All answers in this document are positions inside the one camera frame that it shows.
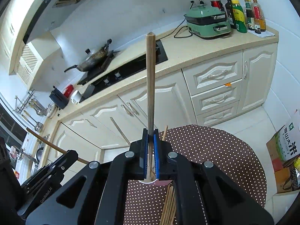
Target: metal screw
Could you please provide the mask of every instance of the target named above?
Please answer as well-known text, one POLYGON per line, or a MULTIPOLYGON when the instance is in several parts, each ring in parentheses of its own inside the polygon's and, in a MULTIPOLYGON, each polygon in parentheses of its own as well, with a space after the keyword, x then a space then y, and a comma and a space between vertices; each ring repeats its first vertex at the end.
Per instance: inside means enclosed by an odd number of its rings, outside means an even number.
POLYGON ((90 164, 88 166, 91 169, 97 168, 98 167, 98 162, 90 162, 90 164))
POLYGON ((134 156, 134 152, 128 151, 128 152, 125 153, 125 156, 128 157, 128 158, 133 157, 134 156))
POLYGON ((207 168, 211 168, 211 167, 214 166, 214 164, 211 161, 205 161, 204 166, 207 167, 207 168))
POLYGON ((170 158, 176 158, 178 156, 178 154, 176 153, 176 152, 169 152, 168 153, 168 157, 170 157, 170 158))

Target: window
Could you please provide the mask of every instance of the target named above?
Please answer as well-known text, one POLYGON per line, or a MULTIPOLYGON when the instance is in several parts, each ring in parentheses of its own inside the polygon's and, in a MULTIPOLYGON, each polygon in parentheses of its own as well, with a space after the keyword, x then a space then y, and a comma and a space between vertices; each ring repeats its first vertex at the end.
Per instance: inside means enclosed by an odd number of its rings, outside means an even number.
POLYGON ((0 104, 0 136, 11 147, 21 148, 27 132, 8 114, 0 104))

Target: green bottle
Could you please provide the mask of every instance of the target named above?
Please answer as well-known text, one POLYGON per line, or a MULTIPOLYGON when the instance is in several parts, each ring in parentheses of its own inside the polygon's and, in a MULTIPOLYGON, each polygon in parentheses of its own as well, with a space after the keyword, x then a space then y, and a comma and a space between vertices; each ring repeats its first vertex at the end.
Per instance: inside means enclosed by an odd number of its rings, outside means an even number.
POLYGON ((236 30, 241 33, 247 33, 244 11, 238 0, 232 0, 232 10, 236 22, 236 30))

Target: brown polka dot mat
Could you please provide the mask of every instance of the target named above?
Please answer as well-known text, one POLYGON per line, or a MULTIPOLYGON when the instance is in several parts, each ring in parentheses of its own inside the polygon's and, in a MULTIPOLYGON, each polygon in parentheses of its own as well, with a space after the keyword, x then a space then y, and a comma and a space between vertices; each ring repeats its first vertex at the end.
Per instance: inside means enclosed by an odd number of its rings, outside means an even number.
MULTIPOLYGON (((232 134, 214 128, 186 125, 169 129, 166 141, 188 160, 212 161, 261 206, 265 206, 267 181, 251 147, 232 134)), ((124 225, 159 225, 167 186, 129 180, 124 225)))

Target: wok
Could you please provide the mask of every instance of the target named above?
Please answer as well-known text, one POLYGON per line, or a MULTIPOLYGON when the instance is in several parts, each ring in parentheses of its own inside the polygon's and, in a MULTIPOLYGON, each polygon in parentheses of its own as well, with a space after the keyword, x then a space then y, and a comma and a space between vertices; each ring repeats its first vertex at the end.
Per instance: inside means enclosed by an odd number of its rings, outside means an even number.
POLYGON ((76 68, 81 72, 91 70, 98 63, 102 62, 105 59, 108 53, 108 47, 110 43, 112 43, 112 39, 109 39, 107 43, 96 52, 91 52, 90 49, 87 49, 85 52, 88 54, 88 57, 82 63, 73 65, 67 68, 64 72, 67 72, 72 68, 76 68))

